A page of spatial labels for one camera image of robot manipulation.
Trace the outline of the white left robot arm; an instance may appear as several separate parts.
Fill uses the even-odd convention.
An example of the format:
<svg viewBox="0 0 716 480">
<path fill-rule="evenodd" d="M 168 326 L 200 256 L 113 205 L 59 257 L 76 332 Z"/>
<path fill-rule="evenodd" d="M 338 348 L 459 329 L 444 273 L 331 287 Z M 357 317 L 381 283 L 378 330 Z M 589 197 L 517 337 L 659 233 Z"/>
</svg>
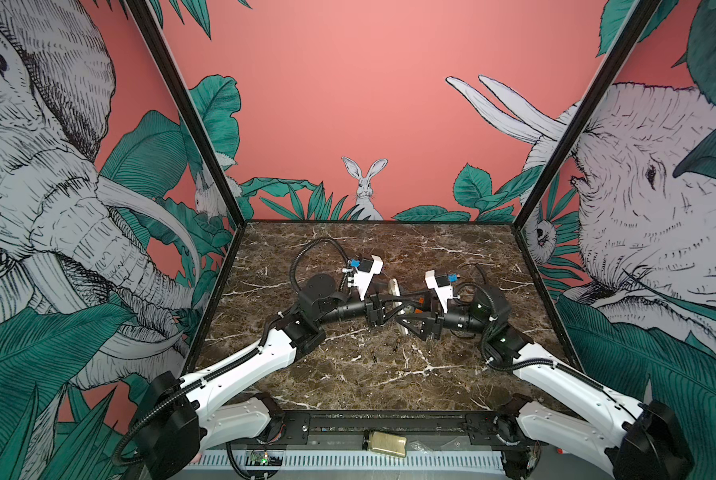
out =
<svg viewBox="0 0 716 480">
<path fill-rule="evenodd" d="M 365 317 L 383 325 L 400 320 L 406 309 L 425 311 L 436 304 L 430 292 L 371 295 L 372 279 L 372 273 L 357 270 L 339 287 L 332 276 L 315 275 L 256 342 L 182 377 L 159 375 L 115 449 L 115 464 L 143 464 L 151 478 L 169 479 L 211 447 L 243 438 L 272 442 L 284 429 L 276 401 L 266 394 L 241 403 L 234 397 L 317 349 L 326 338 L 326 323 Z"/>
</svg>

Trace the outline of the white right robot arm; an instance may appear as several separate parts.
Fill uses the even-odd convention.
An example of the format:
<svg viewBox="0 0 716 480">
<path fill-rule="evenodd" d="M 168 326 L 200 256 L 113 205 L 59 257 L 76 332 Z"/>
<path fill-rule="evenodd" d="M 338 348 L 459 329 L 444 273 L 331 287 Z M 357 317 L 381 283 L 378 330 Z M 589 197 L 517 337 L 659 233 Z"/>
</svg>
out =
<svg viewBox="0 0 716 480">
<path fill-rule="evenodd" d="M 513 374 L 572 410 L 561 414 L 536 401 L 503 409 L 505 443 L 518 434 L 554 445 L 598 467 L 614 479 L 685 479 L 695 461 L 673 410 L 605 386 L 547 351 L 509 322 L 512 307 L 497 287 L 464 282 L 430 286 L 423 301 L 399 300 L 387 317 L 421 339 L 443 329 L 480 335 L 479 350 L 492 371 Z"/>
</svg>

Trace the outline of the grey remote control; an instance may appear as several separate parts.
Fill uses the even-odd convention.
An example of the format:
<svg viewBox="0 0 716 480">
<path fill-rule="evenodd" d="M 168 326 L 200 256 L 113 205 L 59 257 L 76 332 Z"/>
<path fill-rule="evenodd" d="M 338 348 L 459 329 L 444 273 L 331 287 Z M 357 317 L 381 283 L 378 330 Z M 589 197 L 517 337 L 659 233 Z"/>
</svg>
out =
<svg viewBox="0 0 716 480">
<path fill-rule="evenodd" d="M 396 278 L 390 278 L 388 281 L 388 293 L 400 293 L 402 292 L 402 288 L 400 287 L 400 284 Z M 387 304 L 389 309 L 394 309 L 396 307 L 399 307 L 402 304 L 402 302 L 390 302 Z M 398 333 L 402 336 L 408 336 L 409 332 L 405 330 L 403 327 L 400 327 L 396 321 L 394 321 L 395 329 L 398 331 Z"/>
</svg>

